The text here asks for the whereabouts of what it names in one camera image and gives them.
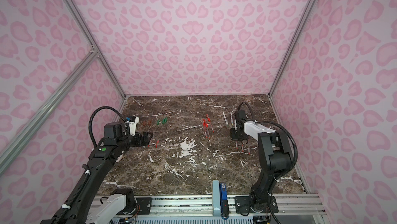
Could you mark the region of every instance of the brown marble tabletop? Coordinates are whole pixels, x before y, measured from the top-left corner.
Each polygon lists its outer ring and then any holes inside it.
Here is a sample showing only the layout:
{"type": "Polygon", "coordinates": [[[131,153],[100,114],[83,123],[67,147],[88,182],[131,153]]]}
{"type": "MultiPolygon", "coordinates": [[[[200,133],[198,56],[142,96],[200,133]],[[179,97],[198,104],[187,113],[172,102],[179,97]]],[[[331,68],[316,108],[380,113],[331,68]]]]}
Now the brown marble tabletop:
{"type": "MultiPolygon", "coordinates": [[[[228,194],[248,193],[261,171],[258,143],[250,139],[248,150],[248,144],[242,147],[238,142],[236,149],[236,142],[230,140],[230,112],[243,101],[251,105],[256,119],[277,121],[267,95],[128,98],[122,115],[138,116],[137,132],[154,136],[149,147],[133,147],[116,163],[97,194],[109,195],[118,187],[131,187],[135,195],[206,194],[214,179],[226,183],[228,194]],[[202,128],[206,114],[214,129],[210,128],[210,139],[202,128]],[[149,120],[152,124],[143,126],[149,120]]],[[[303,193],[296,171],[283,177],[274,192],[303,193]]]]}

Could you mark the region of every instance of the pink wall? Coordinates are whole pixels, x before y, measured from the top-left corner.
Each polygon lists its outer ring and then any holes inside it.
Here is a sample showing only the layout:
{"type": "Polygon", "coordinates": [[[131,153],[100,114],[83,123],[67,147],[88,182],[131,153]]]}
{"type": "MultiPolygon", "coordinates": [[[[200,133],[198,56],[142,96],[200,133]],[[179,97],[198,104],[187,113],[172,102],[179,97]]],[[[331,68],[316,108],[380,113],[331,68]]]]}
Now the pink wall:
{"type": "MultiPolygon", "coordinates": [[[[52,215],[79,180],[92,142],[88,120],[99,106],[118,108],[121,98],[96,60],[0,178],[0,222],[40,223],[52,215]]],[[[115,115],[93,121],[97,142],[115,115]]]]}
{"type": "Polygon", "coordinates": [[[275,94],[333,223],[397,222],[397,0],[320,0],[275,94]]]}
{"type": "Polygon", "coordinates": [[[0,0],[0,153],[87,55],[62,0],[0,0]]]}
{"type": "Polygon", "coordinates": [[[268,93],[307,0],[75,0],[127,94],[268,93]]]}

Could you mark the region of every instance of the pink heart pattern wallpaper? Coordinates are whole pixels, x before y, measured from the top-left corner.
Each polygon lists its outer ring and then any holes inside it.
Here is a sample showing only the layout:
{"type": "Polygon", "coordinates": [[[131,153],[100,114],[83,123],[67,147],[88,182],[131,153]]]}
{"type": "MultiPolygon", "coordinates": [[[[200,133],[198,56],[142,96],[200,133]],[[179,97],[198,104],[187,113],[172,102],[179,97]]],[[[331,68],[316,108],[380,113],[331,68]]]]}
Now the pink heart pattern wallpaper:
{"type": "Polygon", "coordinates": [[[307,0],[74,0],[127,94],[268,93],[307,0]]]}
{"type": "Polygon", "coordinates": [[[334,224],[397,222],[397,0],[319,0],[274,96],[334,224]]]}
{"type": "MultiPolygon", "coordinates": [[[[0,223],[40,223],[51,218],[83,173],[92,142],[88,120],[100,106],[122,99],[97,60],[0,178],[0,223]]],[[[115,114],[101,110],[92,130],[97,142],[115,114]]]]}
{"type": "Polygon", "coordinates": [[[0,153],[90,48],[62,0],[0,0],[0,153]]]}

